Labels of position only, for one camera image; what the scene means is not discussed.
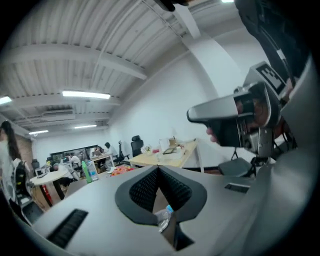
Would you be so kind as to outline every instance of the vent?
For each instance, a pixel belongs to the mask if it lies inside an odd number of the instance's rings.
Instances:
[[[56,246],[65,248],[71,238],[77,232],[78,228],[88,215],[87,211],[75,209],[65,220],[52,232],[47,238]]]
[[[227,190],[232,190],[232,191],[236,191],[236,192],[239,192],[239,193],[247,193],[248,190],[249,190],[249,186],[244,186],[244,185],[239,185],[239,184],[228,184],[224,187],[225,189]]]
[[[76,119],[76,115],[72,109],[46,111],[42,113],[42,120],[48,122],[73,119]]]

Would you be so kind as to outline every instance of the woman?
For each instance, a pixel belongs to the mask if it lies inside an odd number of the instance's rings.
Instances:
[[[22,219],[20,207],[12,201],[14,195],[11,176],[14,172],[14,161],[21,161],[15,132],[8,121],[0,126],[0,169],[2,170],[2,190],[12,210]]]

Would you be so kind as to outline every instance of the green bottle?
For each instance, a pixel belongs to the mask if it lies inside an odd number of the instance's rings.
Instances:
[[[85,175],[85,178],[86,178],[86,183],[91,183],[92,179],[91,179],[91,177],[89,175],[88,168],[87,168],[87,165],[86,165],[85,161],[82,161],[82,170],[84,171],[84,175]]]

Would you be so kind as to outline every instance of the white wall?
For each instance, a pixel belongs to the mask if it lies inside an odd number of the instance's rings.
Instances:
[[[40,166],[46,164],[47,157],[51,153],[69,151],[93,145],[103,146],[107,142],[104,130],[94,129],[84,132],[76,132],[75,134],[66,134],[54,137],[39,138],[32,142],[34,151],[33,158],[37,159]]]
[[[215,39],[239,66],[243,80],[250,66],[267,60],[259,43],[245,29]],[[226,70],[225,75],[232,76],[232,73]],[[173,135],[181,140],[199,138],[203,165],[217,166],[229,160],[234,149],[210,142],[206,127],[190,123],[186,116],[190,107],[218,96],[206,95],[207,85],[208,76],[196,59],[187,54],[154,75],[125,102],[110,120],[105,136],[115,147],[121,140],[125,154],[132,154],[130,142],[135,135],[140,135],[145,145],[153,147],[158,146],[159,139]],[[226,86],[223,89],[229,95],[235,88]],[[244,149],[238,149],[238,154],[247,161],[253,157]],[[195,155],[185,166],[199,166]]]

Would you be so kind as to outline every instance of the ceiling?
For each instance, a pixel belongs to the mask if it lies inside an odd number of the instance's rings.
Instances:
[[[189,10],[201,30],[235,18],[234,4],[196,0]],[[0,61],[1,115],[28,131],[105,126],[137,81],[188,30],[153,0],[48,0],[17,27]],[[109,100],[70,99],[62,90],[108,93]],[[73,120],[46,121],[46,111],[72,109]]]

